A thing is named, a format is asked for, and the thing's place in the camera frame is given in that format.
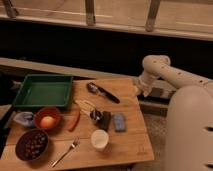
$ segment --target green tray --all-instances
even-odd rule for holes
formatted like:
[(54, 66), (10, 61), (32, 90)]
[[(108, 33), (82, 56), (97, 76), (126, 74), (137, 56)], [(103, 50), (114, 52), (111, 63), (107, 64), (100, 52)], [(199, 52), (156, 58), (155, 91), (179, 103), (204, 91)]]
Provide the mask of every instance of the green tray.
[(70, 102), (73, 76), (56, 74), (27, 75), (13, 102), (15, 108), (66, 108)]

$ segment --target bowl of nuts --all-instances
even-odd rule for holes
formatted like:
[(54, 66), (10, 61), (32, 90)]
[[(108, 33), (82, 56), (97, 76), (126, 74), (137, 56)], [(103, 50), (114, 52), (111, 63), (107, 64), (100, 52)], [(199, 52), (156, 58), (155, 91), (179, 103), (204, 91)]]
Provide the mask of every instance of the bowl of nuts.
[(48, 147), (49, 139), (45, 131), (33, 129), (24, 133), (16, 144), (16, 156), (23, 161), (40, 157)]

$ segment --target utensil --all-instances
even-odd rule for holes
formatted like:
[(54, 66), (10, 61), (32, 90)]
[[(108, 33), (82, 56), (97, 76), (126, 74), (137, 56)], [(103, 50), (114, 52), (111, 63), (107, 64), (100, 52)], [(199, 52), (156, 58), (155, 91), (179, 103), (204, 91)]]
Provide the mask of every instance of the utensil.
[(94, 93), (94, 94), (99, 94), (102, 96), (107, 97), (109, 100), (115, 102), (115, 103), (120, 103), (120, 100), (114, 96), (112, 93), (109, 91), (105, 90), (104, 88), (90, 82), (87, 84), (87, 89), (89, 92)]
[(68, 148), (68, 150), (64, 154), (62, 154), (60, 158), (58, 158), (56, 161), (53, 162), (52, 167), (55, 167), (58, 162), (60, 162), (72, 149), (74, 149), (79, 144), (80, 144), (80, 141), (78, 139), (75, 139), (73, 143), (70, 145), (70, 147)]

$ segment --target paper cup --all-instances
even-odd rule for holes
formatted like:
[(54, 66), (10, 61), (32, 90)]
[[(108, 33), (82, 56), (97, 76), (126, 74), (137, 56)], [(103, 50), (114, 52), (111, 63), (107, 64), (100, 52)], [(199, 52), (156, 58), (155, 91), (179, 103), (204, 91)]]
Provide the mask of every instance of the paper cup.
[(103, 151), (109, 142), (109, 135), (106, 131), (98, 129), (92, 133), (91, 143), (97, 151)]

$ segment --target fork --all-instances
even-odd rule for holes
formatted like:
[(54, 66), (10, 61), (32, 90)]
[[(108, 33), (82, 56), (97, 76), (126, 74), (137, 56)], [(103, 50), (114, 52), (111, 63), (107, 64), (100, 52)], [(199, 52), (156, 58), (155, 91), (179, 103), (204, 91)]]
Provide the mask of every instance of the fork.
[(55, 167), (58, 162), (60, 162), (72, 149), (74, 149), (77, 145), (80, 144), (78, 139), (75, 139), (73, 143), (69, 146), (68, 150), (61, 155), (56, 161), (53, 162), (52, 167)]

